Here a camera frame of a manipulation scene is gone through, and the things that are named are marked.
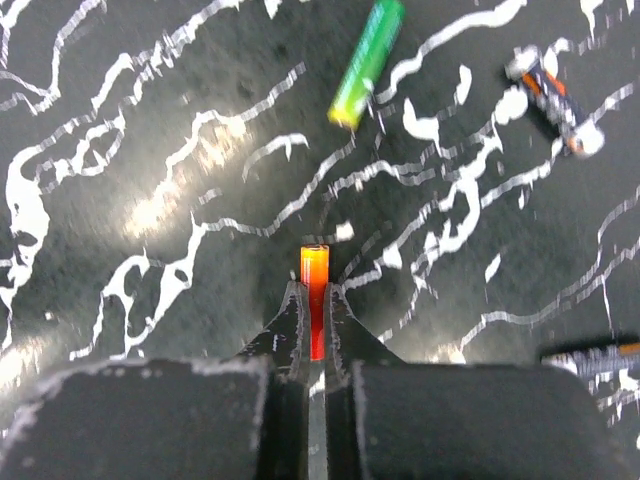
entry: black marble countertop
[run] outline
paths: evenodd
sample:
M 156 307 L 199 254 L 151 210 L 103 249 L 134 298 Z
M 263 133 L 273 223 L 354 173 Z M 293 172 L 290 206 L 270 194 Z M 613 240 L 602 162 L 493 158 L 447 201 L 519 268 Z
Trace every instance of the black marble countertop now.
M 352 136 L 326 112 L 370 1 L 0 0 L 2 426 L 69 361 L 233 355 L 306 242 L 409 361 L 640 333 L 640 5 L 404 3 Z M 529 44 L 592 158 L 504 77 Z M 640 472 L 639 381 L 597 379 Z

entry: green cylinder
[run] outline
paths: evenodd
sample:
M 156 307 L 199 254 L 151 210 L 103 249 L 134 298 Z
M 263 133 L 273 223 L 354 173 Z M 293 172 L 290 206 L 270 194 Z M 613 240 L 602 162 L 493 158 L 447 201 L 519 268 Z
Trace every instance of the green cylinder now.
M 404 6 L 398 0 L 376 1 L 329 108 L 329 121 L 351 130 L 358 128 L 403 18 Z

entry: orange cylinder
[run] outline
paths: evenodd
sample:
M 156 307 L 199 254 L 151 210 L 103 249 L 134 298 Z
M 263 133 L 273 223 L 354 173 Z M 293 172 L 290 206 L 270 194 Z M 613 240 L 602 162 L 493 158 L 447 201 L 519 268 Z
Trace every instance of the orange cylinder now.
M 300 249 L 300 277 L 309 290 L 311 360 L 323 360 L 324 292 L 329 283 L 329 247 L 327 245 L 310 245 Z

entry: marble surface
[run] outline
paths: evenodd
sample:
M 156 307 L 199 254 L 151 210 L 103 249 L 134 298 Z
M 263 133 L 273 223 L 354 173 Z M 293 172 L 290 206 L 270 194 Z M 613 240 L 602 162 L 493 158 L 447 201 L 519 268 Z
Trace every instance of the marble surface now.
M 351 136 L 326 111 L 369 1 L 0 1 L 4 427 L 69 361 L 236 353 L 305 242 L 409 361 L 638 333 L 640 5 L 404 3 Z M 504 78 L 528 44 L 605 132 L 589 160 Z M 640 472 L 638 382 L 599 380 Z

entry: battery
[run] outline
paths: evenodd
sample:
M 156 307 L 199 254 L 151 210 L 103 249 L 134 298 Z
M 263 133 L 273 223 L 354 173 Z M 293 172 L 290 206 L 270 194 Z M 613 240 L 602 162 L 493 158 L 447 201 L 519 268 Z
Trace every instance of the battery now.
M 300 249 L 300 276 L 309 290 L 311 360 L 324 359 L 324 293 L 329 283 L 329 247 L 310 245 Z
M 609 345 L 542 357 L 543 365 L 569 370 L 582 379 L 640 367 L 640 343 Z
M 373 88 L 400 31 L 404 6 L 398 0 L 377 0 L 338 92 L 329 121 L 355 131 Z

